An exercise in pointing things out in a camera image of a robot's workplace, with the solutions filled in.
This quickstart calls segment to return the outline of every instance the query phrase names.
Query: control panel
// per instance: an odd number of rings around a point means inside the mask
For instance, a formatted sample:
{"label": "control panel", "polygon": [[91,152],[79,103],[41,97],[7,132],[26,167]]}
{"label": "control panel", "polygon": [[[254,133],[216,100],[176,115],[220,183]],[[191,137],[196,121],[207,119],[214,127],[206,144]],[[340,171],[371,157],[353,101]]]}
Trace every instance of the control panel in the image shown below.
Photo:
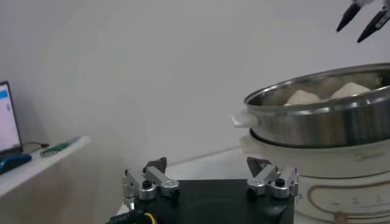
{"label": "control panel", "polygon": [[362,186],[313,186],[308,191],[308,200],[330,214],[390,215],[390,181]]}

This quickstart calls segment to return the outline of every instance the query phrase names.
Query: blue object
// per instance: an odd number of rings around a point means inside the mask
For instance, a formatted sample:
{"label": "blue object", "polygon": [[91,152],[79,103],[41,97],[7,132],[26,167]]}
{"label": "blue object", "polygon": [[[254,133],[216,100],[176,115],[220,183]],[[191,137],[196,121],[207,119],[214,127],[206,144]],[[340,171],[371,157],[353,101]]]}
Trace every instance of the blue object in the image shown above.
{"label": "blue object", "polygon": [[8,97],[7,90],[0,91],[0,99],[7,98],[7,97]]}
{"label": "blue object", "polygon": [[32,159],[29,154],[4,156],[0,158],[0,174],[5,173],[13,168],[23,165]]}

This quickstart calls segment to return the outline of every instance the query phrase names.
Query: black knob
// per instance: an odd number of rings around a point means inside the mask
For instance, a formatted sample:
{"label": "black knob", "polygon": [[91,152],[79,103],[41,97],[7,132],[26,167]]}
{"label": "black knob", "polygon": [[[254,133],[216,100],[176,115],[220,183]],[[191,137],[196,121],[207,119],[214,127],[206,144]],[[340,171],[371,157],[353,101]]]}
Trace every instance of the black knob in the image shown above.
{"label": "black knob", "polygon": [[180,197],[180,189],[174,189],[171,192],[171,198],[172,199],[178,199]]}
{"label": "black knob", "polygon": [[285,186],[284,179],[278,178],[277,180],[275,180],[275,186],[277,186],[277,187],[284,187]]}
{"label": "black knob", "polygon": [[142,188],[143,189],[149,189],[152,187],[152,182],[150,180],[144,180],[142,182]]}
{"label": "black knob", "polygon": [[250,199],[250,200],[256,200],[257,198],[257,193],[254,189],[252,188],[248,188],[248,190],[246,191],[246,195],[247,197]]}

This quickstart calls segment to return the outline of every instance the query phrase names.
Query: metal clamp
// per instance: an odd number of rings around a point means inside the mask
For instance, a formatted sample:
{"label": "metal clamp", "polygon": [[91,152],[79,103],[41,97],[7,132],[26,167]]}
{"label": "metal clamp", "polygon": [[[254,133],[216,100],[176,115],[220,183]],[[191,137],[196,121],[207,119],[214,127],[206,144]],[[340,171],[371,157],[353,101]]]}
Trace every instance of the metal clamp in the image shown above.
{"label": "metal clamp", "polygon": [[258,197],[266,193],[266,186],[270,181],[274,181],[280,176],[278,168],[273,165],[267,165],[253,179],[247,180],[247,193],[250,197]]}
{"label": "metal clamp", "polygon": [[124,200],[133,196],[138,196],[141,200],[151,200],[156,197],[156,185],[139,173],[126,170],[122,182]]}
{"label": "metal clamp", "polygon": [[163,196],[170,198],[178,198],[180,196],[179,182],[168,178],[156,167],[147,167],[145,171],[145,178],[160,186],[161,194]]}
{"label": "metal clamp", "polygon": [[274,182],[271,183],[272,196],[288,198],[298,196],[299,174],[296,168],[287,167]]}

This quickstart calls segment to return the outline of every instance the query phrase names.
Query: stainless steel pot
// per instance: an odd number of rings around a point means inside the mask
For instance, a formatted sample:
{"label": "stainless steel pot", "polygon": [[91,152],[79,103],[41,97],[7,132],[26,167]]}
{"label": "stainless steel pot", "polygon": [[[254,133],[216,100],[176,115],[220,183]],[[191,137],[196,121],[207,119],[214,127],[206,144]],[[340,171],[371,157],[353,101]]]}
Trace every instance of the stainless steel pot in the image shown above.
{"label": "stainless steel pot", "polygon": [[[372,91],[329,99],[353,82]],[[390,138],[390,63],[354,66],[280,82],[245,98],[247,109],[232,117],[259,140],[288,147],[324,148],[366,144]],[[321,101],[283,106],[297,91]]]}

